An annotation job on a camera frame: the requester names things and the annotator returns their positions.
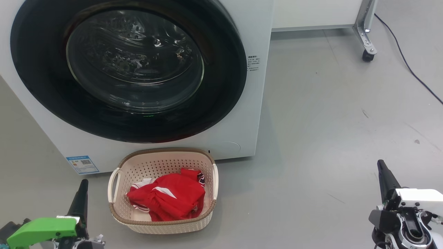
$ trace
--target brown basket rim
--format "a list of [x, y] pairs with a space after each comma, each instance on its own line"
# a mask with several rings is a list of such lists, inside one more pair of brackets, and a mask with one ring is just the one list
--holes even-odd
[[[121, 168], [132, 157], [135, 157], [138, 155], [143, 155], [143, 154], [159, 153], [159, 152], [196, 152], [196, 153], [200, 153], [200, 154], [205, 155], [206, 157], [209, 158], [209, 160], [212, 162], [212, 164], [215, 164], [215, 161], [212, 158], [212, 156], [209, 155], [204, 150], [195, 149], [195, 148], [158, 148], [158, 149], [141, 150], [141, 151], [136, 151], [134, 153], [131, 153], [131, 154], [127, 155], [125, 158], [123, 158], [123, 160], [119, 163], [118, 167]], [[187, 223], [201, 221], [212, 213], [212, 211], [215, 208], [216, 202], [217, 202], [217, 200], [215, 200], [215, 199], [212, 200], [211, 206], [209, 207], [209, 209], [201, 216], [198, 216], [198, 217], [195, 217], [192, 219], [187, 219], [187, 220], [178, 220], [178, 221], [169, 221], [169, 222], [142, 222], [142, 221], [133, 221], [133, 220], [128, 220], [128, 219], [123, 219], [115, 211], [114, 203], [112, 203], [112, 202], [109, 203], [109, 209], [111, 210], [111, 213], [116, 220], [118, 220], [121, 223], [126, 224], [126, 225], [167, 226], [167, 225], [181, 225], [181, 224], [187, 224]]]

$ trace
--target floor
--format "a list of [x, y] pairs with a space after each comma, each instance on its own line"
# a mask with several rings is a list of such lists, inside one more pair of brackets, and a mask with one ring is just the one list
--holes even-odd
[[[378, 15], [443, 97], [443, 2], [381, 0]], [[371, 63], [351, 30], [272, 34], [256, 156], [218, 163], [202, 231], [137, 234], [111, 216], [109, 174], [89, 179], [89, 233], [118, 248], [373, 248], [384, 159], [400, 184], [443, 192], [443, 106], [408, 72], [378, 20]], [[82, 179], [0, 84], [0, 224], [64, 215]], [[443, 227], [434, 226], [443, 233]]]

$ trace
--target laundry basket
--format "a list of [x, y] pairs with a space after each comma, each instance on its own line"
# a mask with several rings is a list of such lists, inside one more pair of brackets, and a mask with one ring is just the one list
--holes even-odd
[[[133, 183], [144, 178], [159, 178], [170, 173], [179, 173], [181, 168], [201, 170], [205, 175], [206, 212], [187, 220], [169, 222], [144, 221], [136, 215], [126, 193]], [[113, 184], [117, 176], [115, 192]], [[109, 208], [114, 218], [138, 233], [172, 234], [203, 229], [212, 218], [218, 193], [218, 171], [212, 157], [205, 151], [190, 148], [164, 148], [134, 152], [125, 157], [109, 179]]]

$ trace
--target floor stain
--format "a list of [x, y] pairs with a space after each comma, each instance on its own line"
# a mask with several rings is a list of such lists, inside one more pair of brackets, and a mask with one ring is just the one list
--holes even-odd
[[361, 112], [363, 112], [363, 114], [364, 114], [367, 118], [369, 118], [369, 116], [368, 116], [368, 114], [366, 113], [365, 110], [361, 109]]
[[339, 202], [341, 202], [341, 203], [343, 203], [343, 204], [346, 204], [346, 203], [344, 203], [343, 201], [341, 201], [341, 200], [339, 200], [339, 199], [337, 199], [337, 198], [335, 198], [334, 196], [332, 196], [332, 195], [330, 195], [330, 194], [328, 194], [330, 197], [332, 197], [332, 198], [334, 198], [334, 199], [336, 199], [336, 200], [338, 200]]
[[442, 150], [435, 145], [434, 143], [432, 143], [427, 137], [425, 137], [423, 134], [421, 134], [421, 132], [419, 132], [417, 129], [415, 129], [412, 125], [408, 124], [408, 123], [404, 123], [405, 125], [409, 126], [411, 129], [413, 129], [416, 133], [418, 133], [420, 136], [422, 136], [424, 139], [426, 139], [426, 141], [428, 141], [432, 146], [434, 146], [438, 151], [442, 152]]

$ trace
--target whiteboard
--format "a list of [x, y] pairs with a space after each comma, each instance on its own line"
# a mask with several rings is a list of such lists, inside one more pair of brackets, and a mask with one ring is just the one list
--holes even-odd
[[272, 28], [353, 25], [360, 5], [361, 0], [275, 0]]

